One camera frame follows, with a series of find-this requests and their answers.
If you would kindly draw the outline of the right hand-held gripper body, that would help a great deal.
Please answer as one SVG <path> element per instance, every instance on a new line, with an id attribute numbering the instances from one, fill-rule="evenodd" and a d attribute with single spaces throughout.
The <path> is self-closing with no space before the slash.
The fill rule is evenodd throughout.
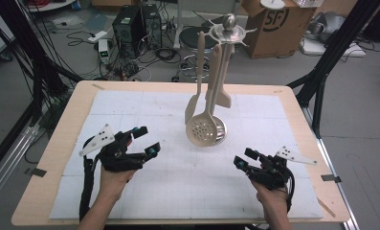
<path id="1" fill-rule="evenodd" d="M 288 180 L 294 181 L 294 175 L 287 167 L 287 162 L 316 165 L 317 161 L 299 154 L 286 146 L 280 148 L 274 156 L 260 153 L 260 167 L 249 165 L 247 176 L 268 189 L 282 188 Z"/>

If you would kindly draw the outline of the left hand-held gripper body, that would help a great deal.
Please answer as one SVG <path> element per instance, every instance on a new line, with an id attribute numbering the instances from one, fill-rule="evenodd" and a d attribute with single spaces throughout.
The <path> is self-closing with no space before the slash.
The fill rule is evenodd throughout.
<path id="1" fill-rule="evenodd" d="M 96 162 L 101 161 L 103 167 L 110 172 L 126 172 L 138 170 L 143 167 L 145 153 L 127 153 L 127 147 L 132 142 L 131 129 L 114 134 L 111 126 L 105 124 L 104 127 L 94 136 L 89 138 L 78 155 L 86 159 L 90 152 L 99 150 L 96 155 L 92 170 L 95 169 Z"/>

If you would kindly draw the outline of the beige perforated skimmer spoon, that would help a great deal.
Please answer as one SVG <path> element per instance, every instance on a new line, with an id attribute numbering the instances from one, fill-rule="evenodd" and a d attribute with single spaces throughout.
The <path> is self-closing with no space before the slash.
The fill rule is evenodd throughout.
<path id="1" fill-rule="evenodd" d="M 212 51 L 210 63 L 210 80 L 206 93 L 205 110 L 190 118 L 186 124 L 188 139 L 197 147 L 211 147 L 219 145 L 226 137 L 225 123 L 213 115 L 216 101 L 216 83 L 222 57 L 222 49 L 219 44 Z"/>

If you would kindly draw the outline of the beige slotted turner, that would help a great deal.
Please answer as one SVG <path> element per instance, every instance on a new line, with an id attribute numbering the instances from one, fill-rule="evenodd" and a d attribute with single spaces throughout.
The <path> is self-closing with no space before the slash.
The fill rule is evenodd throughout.
<path id="1" fill-rule="evenodd" d="M 220 65 L 217 75 L 217 89 L 216 89 L 216 104 L 230 108 L 232 106 L 232 98 L 224 89 L 224 82 L 227 75 L 227 69 L 229 66 L 229 60 L 231 56 L 231 46 L 229 44 L 223 44 L 221 46 L 222 53 L 220 58 Z"/>

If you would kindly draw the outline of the beige solid spatula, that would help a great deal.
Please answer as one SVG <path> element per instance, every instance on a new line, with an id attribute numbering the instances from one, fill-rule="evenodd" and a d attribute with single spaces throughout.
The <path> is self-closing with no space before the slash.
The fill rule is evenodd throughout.
<path id="1" fill-rule="evenodd" d="M 193 116 L 193 113 L 197 105 L 197 101 L 201 94 L 204 52 L 205 52 L 205 34 L 203 31 L 201 31 L 198 36 L 197 54 L 196 54 L 196 93 L 190 98 L 189 103 L 186 107 L 185 124 L 187 124 L 190 118 Z"/>

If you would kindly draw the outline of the metal utensil stand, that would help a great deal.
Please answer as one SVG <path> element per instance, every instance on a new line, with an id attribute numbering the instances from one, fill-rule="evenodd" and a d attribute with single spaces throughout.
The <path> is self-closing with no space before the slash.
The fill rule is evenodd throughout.
<path id="1" fill-rule="evenodd" d="M 208 36 L 216 41 L 220 47 L 223 44 L 231 46 L 231 54 L 236 44 L 244 44 L 243 39 L 247 33 L 255 32 L 256 29 L 245 30 L 237 24 L 237 18 L 233 13 L 223 16 L 221 23 L 212 23 Z"/>

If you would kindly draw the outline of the person's left hand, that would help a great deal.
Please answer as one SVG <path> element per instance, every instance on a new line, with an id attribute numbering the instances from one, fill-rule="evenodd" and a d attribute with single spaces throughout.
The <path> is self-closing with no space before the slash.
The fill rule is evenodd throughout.
<path id="1" fill-rule="evenodd" d="M 101 168 L 100 191 L 97 200 L 100 204 L 113 206 L 122 196 L 123 189 L 132 179 L 136 170 L 126 172 L 110 172 Z"/>

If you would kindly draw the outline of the white gridded mat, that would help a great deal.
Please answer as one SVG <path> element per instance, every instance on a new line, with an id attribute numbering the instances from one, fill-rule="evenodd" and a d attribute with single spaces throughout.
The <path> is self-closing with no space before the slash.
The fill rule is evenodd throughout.
<path id="1" fill-rule="evenodd" d="M 104 126 L 114 131 L 147 127 L 130 151 L 159 144 L 158 156 L 144 164 L 123 190 L 112 219 L 257 219 L 256 190 L 234 159 L 246 149 L 274 155 L 299 149 L 280 98 L 234 94 L 230 108 L 215 110 L 227 126 L 219 145 L 198 148 L 187 138 L 184 111 L 188 93 L 100 91 L 91 106 L 62 174 L 51 219 L 77 219 L 83 186 L 83 143 Z"/>

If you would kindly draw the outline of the white device green display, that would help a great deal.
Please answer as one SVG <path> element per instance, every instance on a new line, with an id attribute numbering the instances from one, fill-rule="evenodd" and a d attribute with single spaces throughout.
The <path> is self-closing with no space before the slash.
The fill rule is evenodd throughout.
<path id="1" fill-rule="evenodd" d="M 107 64 L 109 62 L 109 59 L 110 59 L 108 40 L 107 39 L 100 39 L 99 40 L 98 51 L 99 51 L 99 56 L 100 56 L 101 62 L 104 64 Z"/>

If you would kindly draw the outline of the large black computer tower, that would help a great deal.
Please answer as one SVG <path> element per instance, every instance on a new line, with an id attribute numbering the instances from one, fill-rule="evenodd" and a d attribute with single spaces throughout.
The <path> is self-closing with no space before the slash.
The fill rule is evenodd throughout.
<path id="1" fill-rule="evenodd" d="M 140 7 L 122 6 L 112 26 L 120 55 L 123 58 L 136 58 L 139 54 L 138 42 L 145 35 Z"/>

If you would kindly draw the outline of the white power strip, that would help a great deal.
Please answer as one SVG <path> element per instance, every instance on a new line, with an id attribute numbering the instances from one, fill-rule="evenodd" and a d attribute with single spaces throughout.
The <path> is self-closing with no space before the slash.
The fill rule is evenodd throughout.
<path id="1" fill-rule="evenodd" d="M 88 37 L 87 39 L 88 39 L 88 41 L 90 41 L 90 42 L 95 42 L 95 41 L 97 41 L 97 40 L 103 38 L 105 35 L 107 35 L 107 32 L 105 32 L 105 31 L 100 31 L 100 32 L 94 34 L 93 36 Z"/>

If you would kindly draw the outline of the cardboard box round black logo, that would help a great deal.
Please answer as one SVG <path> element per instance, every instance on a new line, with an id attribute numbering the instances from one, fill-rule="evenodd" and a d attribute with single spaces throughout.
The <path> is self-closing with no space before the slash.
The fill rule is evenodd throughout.
<path id="1" fill-rule="evenodd" d="M 243 42 L 250 58 L 275 58 L 293 55 L 297 50 L 316 8 L 301 8 L 293 0 L 282 0 L 279 10 L 264 8 L 261 0 L 242 0 L 248 13 Z"/>

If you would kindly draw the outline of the white flat board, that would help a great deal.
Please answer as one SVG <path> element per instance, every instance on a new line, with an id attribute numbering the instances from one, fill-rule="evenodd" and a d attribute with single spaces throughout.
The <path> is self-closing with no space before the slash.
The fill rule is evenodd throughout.
<path id="1" fill-rule="evenodd" d="M 335 48 L 326 47 L 324 43 L 315 39 L 304 38 L 300 43 L 301 51 L 309 56 L 322 56 L 328 52 L 335 52 Z M 356 43 L 351 43 L 344 49 L 342 56 L 350 58 L 363 58 L 366 52 Z"/>

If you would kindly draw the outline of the white round disc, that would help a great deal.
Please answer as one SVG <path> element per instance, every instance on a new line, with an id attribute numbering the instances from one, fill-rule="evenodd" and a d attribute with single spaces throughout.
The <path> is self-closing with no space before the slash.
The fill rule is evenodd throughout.
<path id="1" fill-rule="evenodd" d="M 281 10 L 285 7 L 283 0 L 260 0 L 260 5 L 269 10 Z"/>

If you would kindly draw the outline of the black frame stand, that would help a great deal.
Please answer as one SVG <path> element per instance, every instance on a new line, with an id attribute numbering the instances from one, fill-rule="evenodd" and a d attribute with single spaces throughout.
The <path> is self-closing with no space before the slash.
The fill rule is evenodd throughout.
<path id="1" fill-rule="evenodd" d="M 74 82 L 82 81 L 82 77 L 61 67 L 47 56 L 16 0 L 0 0 L 0 15 L 19 47 L 32 61 L 32 71 L 26 70 L 25 74 L 29 75 L 34 82 L 31 104 L 34 125 L 42 116 L 44 93 L 50 96 L 61 96 L 67 91 L 68 87 L 61 80 L 60 75 Z"/>
<path id="2" fill-rule="evenodd" d="M 327 77 L 379 7 L 380 0 L 358 0 L 315 67 L 305 76 L 288 83 L 292 89 L 302 87 L 296 95 L 301 108 L 308 108 L 311 99 L 315 98 L 311 127 L 317 138 L 322 138 L 321 118 Z"/>

